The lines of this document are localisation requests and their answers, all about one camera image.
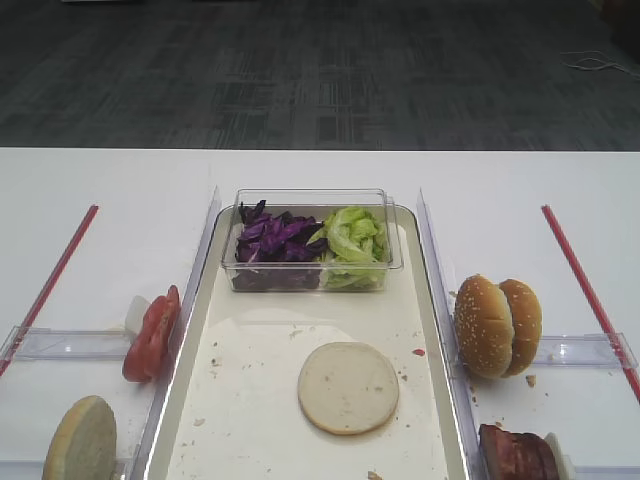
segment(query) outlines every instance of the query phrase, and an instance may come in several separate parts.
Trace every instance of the sesame seed bun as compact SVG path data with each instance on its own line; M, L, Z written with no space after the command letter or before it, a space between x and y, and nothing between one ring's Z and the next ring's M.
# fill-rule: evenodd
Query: sesame seed bun
M455 330L469 370L500 378L511 365L514 328L505 294L482 275L467 278L456 296Z
M513 358L503 375L509 377L524 372L536 356L542 335L542 309L533 290L518 280L505 280L500 290L507 297L515 330Z

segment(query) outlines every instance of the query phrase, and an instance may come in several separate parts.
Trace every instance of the clear plastic container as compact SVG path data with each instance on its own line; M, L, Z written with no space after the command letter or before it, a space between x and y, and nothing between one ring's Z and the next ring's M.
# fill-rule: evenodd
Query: clear plastic container
M289 212L294 217L314 217L323 222L344 207L362 207L384 229L382 259L377 262L238 261L238 237L244 230L242 205L254 208L266 201L264 213L273 217ZM402 268L402 252L393 200L383 190L239 190L222 256L222 267L234 291L331 291L383 290L390 270Z

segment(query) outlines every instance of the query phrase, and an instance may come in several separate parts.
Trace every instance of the white tray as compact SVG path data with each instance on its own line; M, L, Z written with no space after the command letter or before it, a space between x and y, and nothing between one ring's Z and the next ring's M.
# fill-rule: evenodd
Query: white tray
M218 218L148 478L464 478L413 214L397 210L405 268L384 292L249 294L232 292L219 267L230 213ZM370 434L325 434L298 406L302 363L339 340L374 345L398 372L397 412Z

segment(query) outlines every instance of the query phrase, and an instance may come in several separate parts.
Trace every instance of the purple cabbage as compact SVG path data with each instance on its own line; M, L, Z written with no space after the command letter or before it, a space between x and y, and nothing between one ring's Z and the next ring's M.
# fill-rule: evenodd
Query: purple cabbage
M236 260L239 262L313 262L328 248L326 238L311 244L311 236L322 228L314 217L294 217L284 212L277 217L265 213L262 200L254 208L240 205L243 223L238 236ZM319 285L319 270L241 270L233 279L237 290L313 289Z

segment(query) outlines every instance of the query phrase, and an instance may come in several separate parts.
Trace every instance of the bun slice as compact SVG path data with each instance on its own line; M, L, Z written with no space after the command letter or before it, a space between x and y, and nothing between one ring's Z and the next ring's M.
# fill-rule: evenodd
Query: bun slice
M467 278L456 296L458 348L468 368L500 378L511 365L514 329L502 290L482 275Z
M92 395L78 400L53 435L42 480L111 480L116 421L109 404Z
M467 278L456 296L454 321L460 354L481 377L518 375L536 356L542 309L518 280L494 285L482 275Z
M524 372L538 351L542 335L542 309L536 294L518 280L505 280L500 290L507 297L515 335L513 337L513 358L503 377Z
M389 359L358 342L318 347L298 380L303 413L334 435L356 435L383 425L396 410L398 396L398 379Z

